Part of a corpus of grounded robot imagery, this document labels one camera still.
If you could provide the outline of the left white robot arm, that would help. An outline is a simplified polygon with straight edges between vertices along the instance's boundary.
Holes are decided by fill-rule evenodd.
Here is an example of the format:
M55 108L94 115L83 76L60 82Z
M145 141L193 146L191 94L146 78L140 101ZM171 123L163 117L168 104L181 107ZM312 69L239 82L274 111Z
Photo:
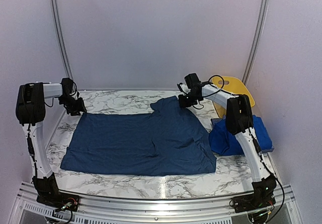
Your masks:
M52 206L60 206L64 200L63 194L59 191L49 164L43 138L43 121L47 107L45 100L55 98L71 116L79 116L87 111L75 82L70 78L63 78L60 83L37 82L21 85L16 117L26 137L35 189L38 195L43 196Z

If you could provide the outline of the blue pleated skirt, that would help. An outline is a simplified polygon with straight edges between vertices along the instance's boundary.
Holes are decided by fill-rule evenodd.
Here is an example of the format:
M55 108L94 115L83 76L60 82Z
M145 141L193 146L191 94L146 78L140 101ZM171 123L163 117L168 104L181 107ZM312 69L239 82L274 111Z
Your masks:
M254 128L262 152L274 150L272 140L264 126L261 117L253 115ZM236 137L227 129L212 129L209 133L211 150L221 156L244 156L244 152Z

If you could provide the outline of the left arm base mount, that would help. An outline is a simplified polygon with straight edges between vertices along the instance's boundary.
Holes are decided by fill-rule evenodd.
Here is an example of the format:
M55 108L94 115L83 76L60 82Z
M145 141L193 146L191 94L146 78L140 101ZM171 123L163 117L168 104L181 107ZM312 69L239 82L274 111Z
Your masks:
M55 207L56 209L61 209L65 204L71 203L71 207L68 209L71 211L77 211L79 206L78 195L69 194L69 193L60 193L57 196L37 196L37 202L41 204L45 204L51 207Z

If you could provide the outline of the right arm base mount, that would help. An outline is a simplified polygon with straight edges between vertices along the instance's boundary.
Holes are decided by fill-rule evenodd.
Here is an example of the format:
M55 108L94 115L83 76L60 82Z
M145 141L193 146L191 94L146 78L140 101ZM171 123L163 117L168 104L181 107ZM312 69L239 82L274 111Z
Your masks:
M235 210L235 213L240 213L268 206L272 207L275 203L276 200L273 194L262 197L261 195L252 193L233 197L229 202L229 205Z

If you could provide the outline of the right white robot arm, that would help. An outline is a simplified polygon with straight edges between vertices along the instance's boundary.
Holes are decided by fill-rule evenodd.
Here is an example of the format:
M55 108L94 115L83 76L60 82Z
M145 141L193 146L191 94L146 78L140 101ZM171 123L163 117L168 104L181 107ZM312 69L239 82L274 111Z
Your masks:
M185 83L178 83L177 87L181 92L181 108L192 107L208 99L226 109L225 126L242 147L251 170L254 193L250 195L249 203L252 207L259 208L273 199L277 180L268 169L258 143L249 97L231 93L210 81L202 82L196 73L185 76Z

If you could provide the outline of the grey-blue garment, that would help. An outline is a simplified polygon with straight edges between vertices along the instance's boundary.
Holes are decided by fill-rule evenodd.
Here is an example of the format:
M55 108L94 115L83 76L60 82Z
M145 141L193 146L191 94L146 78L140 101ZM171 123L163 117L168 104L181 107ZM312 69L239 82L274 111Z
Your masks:
M151 104L151 113L80 118L61 161L63 170L104 175L214 173L208 132L177 97Z

